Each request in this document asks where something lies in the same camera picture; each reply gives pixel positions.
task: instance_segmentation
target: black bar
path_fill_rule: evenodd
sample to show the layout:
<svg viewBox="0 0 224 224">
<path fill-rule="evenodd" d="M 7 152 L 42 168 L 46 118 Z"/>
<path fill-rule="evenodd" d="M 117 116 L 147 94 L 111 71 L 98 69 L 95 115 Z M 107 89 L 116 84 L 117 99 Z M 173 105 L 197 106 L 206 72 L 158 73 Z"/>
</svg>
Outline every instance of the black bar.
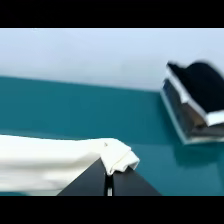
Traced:
<svg viewBox="0 0 224 224">
<path fill-rule="evenodd" d="M 113 196 L 162 196 L 143 177 L 131 168 L 113 174 Z"/>
<path fill-rule="evenodd" d="M 106 171 L 98 159 L 57 196 L 104 196 L 107 193 L 105 187 Z"/>
</svg>

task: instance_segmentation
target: white towel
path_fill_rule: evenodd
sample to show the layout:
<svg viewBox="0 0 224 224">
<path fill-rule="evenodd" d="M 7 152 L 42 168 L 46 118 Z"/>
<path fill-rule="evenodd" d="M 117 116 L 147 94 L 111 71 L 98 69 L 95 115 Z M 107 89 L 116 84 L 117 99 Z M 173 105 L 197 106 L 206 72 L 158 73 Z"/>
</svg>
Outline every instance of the white towel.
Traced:
<svg viewBox="0 0 224 224">
<path fill-rule="evenodd" d="M 139 163 L 131 148 L 116 139 L 0 135 L 0 191 L 62 190 L 100 157 L 108 175 Z"/>
</svg>

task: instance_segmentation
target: white wall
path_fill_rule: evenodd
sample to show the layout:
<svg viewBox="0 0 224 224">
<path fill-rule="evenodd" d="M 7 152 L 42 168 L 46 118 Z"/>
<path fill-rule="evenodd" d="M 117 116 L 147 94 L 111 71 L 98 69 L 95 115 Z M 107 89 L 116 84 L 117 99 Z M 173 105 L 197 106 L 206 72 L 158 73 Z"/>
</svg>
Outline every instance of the white wall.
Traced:
<svg viewBox="0 0 224 224">
<path fill-rule="evenodd" d="M 158 89 L 168 60 L 224 71 L 224 29 L 0 29 L 0 74 Z"/>
</svg>

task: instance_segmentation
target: stack of folded cloth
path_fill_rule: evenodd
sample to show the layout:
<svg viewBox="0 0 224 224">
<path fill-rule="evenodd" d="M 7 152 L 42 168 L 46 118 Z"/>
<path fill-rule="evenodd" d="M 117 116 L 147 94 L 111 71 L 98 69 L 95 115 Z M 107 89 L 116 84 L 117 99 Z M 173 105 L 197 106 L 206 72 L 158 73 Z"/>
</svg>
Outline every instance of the stack of folded cloth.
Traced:
<svg viewBox="0 0 224 224">
<path fill-rule="evenodd" d="M 204 62 L 167 64 L 161 96 L 185 144 L 224 141 L 224 78 Z"/>
</svg>

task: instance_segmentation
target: teal table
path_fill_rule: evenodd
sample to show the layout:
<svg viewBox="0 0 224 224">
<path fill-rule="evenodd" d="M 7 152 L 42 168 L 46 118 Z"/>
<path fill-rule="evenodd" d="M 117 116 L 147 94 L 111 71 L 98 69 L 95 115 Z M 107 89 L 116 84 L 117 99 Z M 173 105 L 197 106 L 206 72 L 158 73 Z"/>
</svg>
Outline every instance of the teal table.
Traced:
<svg viewBox="0 0 224 224">
<path fill-rule="evenodd" d="M 0 105 L 0 134 L 116 138 L 163 195 L 224 195 L 224 144 L 183 146 L 157 92 L 1 77 Z"/>
</svg>

